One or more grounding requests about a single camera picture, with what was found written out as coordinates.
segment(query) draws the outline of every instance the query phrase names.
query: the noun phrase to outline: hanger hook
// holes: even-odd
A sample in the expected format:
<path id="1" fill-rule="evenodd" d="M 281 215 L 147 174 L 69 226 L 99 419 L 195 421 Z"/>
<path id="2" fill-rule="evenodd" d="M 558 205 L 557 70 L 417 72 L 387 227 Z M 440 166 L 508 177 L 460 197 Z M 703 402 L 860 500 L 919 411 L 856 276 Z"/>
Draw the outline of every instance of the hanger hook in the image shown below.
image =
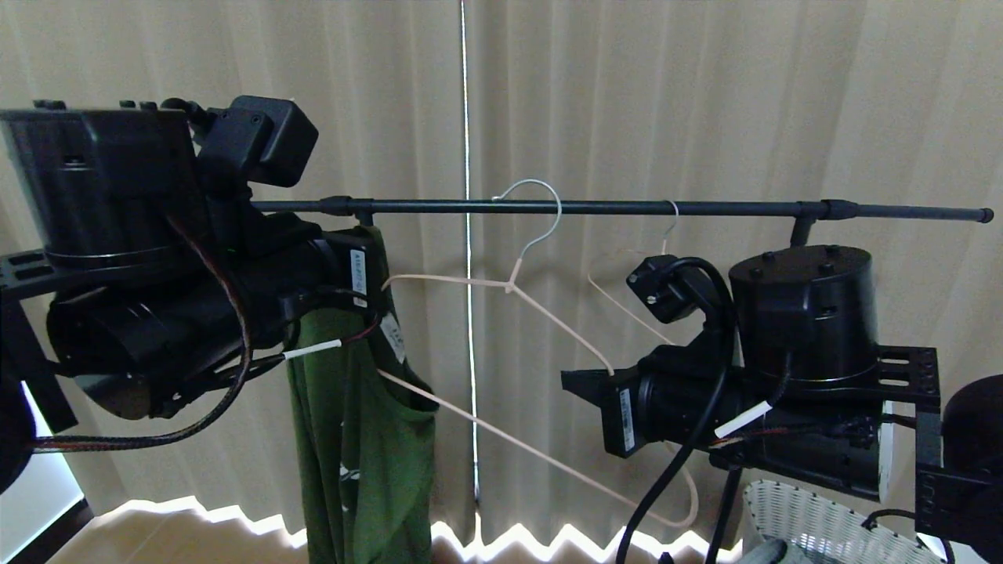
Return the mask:
<path id="1" fill-rule="evenodd" d="M 669 229 L 665 230 L 665 234 L 662 235 L 662 254 L 664 255 L 669 248 L 669 234 L 672 230 L 676 228 L 676 224 L 679 223 L 679 206 L 672 200 L 666 200 L 669 204 L 672 204 L 672 209 L 676 211 L 676 215 L 672 216 L 672 224 L 669 225 Z"/>
<path id="2" fill-rule="evenodd" d="M 497 202 L 498 200 L 505 200 L 506 197 L 509 196 L 509 194 L 512 193 L 513 190 L 516 190 L 517 188 L 523 186 L 524 184 L 539 184 L 540 186 L 542 186 L 542 187 L 546 188 L 547 190 L 549 190 L 551 192 L 551 194 L 554 196 L 554 202 L 558 205 L 558 215 L 557 215 L 557 218 L 555 218 L 555 220 L 554 220 L 554 225 L 552 225 L 551 228 L 549 230 L 547 230 L 547 233 L 541 235 L 540 237 L 534 239 L 533 241 L 530 241 L 529 243 L 526 244 L 526 247 L 523 247 L 523 252 L 519 254 L 519 260 L 521 260 L 521 261 L 523 260 L 523 257 L 526 256 L 526 252 L 530 250 L 530 247 L 536 245 L 537 243 L 540 243 L 544 239 L 547 239 L 548 237 L 551 236 L 552 233 L 554 233 L 554 230 L 556 230 L 558 228 L 558 224 L 561 223 L 561 215 L 564 213 L 563 207 L 561 205 L 561 197 L 558 196 L 558 191 L 554 190 L 553 186 L 547 184 L 544 181 L 537 180 L 537 179 L 525 179 L 525 180 L 519 181 L 518 183 L 510 186 L 509 190 L 503 192 L 500 196 L 494 196 L 494 197 L 492 197 L 491 198 L 491 202 Z"/>

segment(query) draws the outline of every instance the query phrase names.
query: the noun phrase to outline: white wicker basket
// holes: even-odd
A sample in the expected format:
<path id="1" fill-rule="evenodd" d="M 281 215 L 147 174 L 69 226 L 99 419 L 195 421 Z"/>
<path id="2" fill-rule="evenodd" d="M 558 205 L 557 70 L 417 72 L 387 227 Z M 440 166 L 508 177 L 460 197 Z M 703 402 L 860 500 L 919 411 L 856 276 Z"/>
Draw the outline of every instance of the white wicker basket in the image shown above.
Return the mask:
<path id="1" fill-rule="evenodd" d="M 938 564 L 933 552 L 878 525 L 861 527 L 865 515 L 817 494 L 760 480 L 745 488 L 743 546 L 783 539 L 804 549 L 815 564 Z"/>

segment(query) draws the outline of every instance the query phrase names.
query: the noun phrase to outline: curtain fold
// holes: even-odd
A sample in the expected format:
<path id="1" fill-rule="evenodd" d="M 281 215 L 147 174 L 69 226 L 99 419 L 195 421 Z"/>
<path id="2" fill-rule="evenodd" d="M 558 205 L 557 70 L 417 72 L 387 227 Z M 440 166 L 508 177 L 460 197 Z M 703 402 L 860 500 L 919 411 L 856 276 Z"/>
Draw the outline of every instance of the curtain fold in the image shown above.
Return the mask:
<path id="1" fill-rule="evenodd" d="M 320 129 L 293 189 L 255 186 L 258 199 L 462 198 L 463 122 L 458 6 L 450 1 L 4 2 L 0 106 L 32 98 L 70 107 L 183 96 L 203 105 L 239 94 L 292 97 Z M 17 179 L 0 163 L 3 252 L 35 248 Z M 309 216 L 326 229 L 353 222 Z M 389 261 L 402 272 L 464 271 L 462 218 L 378 217 Z M 469 406 L 465 293 L 394 288 L 415 370 L 448 400 Z M 33 320 L 44 303 L 29 304 Z M 290 397 L 282 370 L 250 382 L 230 411 L 181 444 L 67 457 L 97 512 L 139 498 L 195 494 L 207 508 L 239 504 L 251 519 L 276 513 L 302 528 Z M 172 420 L 123 421 L 64 382 L 77 431 L 156 434 L 201 417 L 209 394 Z M 465 421 L 440 417 L 432 520 L 461 539 L 473 529 L 472 446 Z"/>
<path id="2" fill-rule="evenodd" d="M 565 199 L 844 198 L 997 210 L 1003 202 L 999 3 L 465 6 L 474 198 L 535 177 Z M 527 188 L 514 197 L 548 195 Z M 506 276 L 522 245 L 552 221 L 474 217 L 475 274 Z M 620 248 L 657 252 L 670 223 L 565 217 L 527 255 L 520 283 L 615 365 L 633 364 L 658 338 L 599 296 L 586 273 L 593 259 Z M 705 257 L 726 273 L 785 247 L 791 223 L 682 218 L 669 250 Z M 1003 306 L 996 223 L 822 222 L 811 242 L 874 254 L 880 340 L 939 347 L 945 398 L 1003 367 L 993 313 Z M 624 286 L 638 262 L 614 255 L 594 272 L 649 318 Z M 652 446 L 627 461 L 607 456 L 598 409 L 561 390 L 561 369 L 599 362 L 513 296 L 473 294 L 479 414 L 639 500 L 668 454 Z M 665 334 L 688 340 L 702 321 L 696 317 Z M 912 441 L 909 433 L 897 437 L 891 507 L 912 507 Z M 478 445 L 484 542 L 521 522 L 547 544 L 571 523 L 602 546 L 632 511 L 485 433 Z M 688 467 L 701 492 L 694 528 L 709 538 L 724 473 L 708 470 L 702 455 Z M 686 497 L 677 480 L 655 510 L 678 519 Z M 663 542 L 681 533 L 651 522 L 641 530 Z"/>

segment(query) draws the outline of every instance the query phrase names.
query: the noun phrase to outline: label sticker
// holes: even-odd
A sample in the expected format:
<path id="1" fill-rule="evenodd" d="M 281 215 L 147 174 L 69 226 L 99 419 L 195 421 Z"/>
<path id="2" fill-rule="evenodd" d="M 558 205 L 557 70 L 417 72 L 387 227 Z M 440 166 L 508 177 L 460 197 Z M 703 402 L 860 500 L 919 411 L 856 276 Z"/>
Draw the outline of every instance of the label sticker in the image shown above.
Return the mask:
<path id="1" fill-rule="evenodd" d="M 407 355 L 404 354 L 404 335 L 400 332 L 400 325 L 397 324 L 397 318 L 392 313 L 387 313 L 386 317 L 380 321 L 379 328 L 383 330 L 386 342 L 390 343 L 390 348 L 393 349 L 393 354 L 397 357 L 397 362 L 403 364 L 404 358 Z"/>
<path id="2" fill-rule="evenodd" d="M 624 452 L 634 450 L 634 416 L 630 412 L 630 389 L 620 390 L 620 418 L 624 424 Z"/>
<path id="3" fill-rule="evenodd" d="M 352 290 L 366 295 L 366 252 L 352 249 L 348 254 L 352 261 Z M 352 302 L 359 307 L 366 307 L 366 300 L 362 298 L 352 298 Z"/>

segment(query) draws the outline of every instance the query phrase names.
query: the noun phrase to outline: green shirt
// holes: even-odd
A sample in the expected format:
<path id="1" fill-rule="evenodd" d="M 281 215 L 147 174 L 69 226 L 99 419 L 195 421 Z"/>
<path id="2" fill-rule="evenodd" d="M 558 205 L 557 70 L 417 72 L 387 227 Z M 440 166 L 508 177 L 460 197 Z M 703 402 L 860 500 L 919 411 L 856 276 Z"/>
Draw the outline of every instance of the green shirt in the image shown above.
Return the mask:
<path id="1" fill-rule="evenodd" d="M 382 255 L 379 232 L 368 229 Z M 385 279 L 385 255 L 380 258 Z M 296 346 L 364 328 L 359 314 L 318 310 L 301 320 Z M 431 561 L 437 404 L 376 372 L 379 367 L 429 389 L 406 359 L 398 361 L 402 349 L 395 350 L 382 329 L 289 362 L 311 564 Z"/>

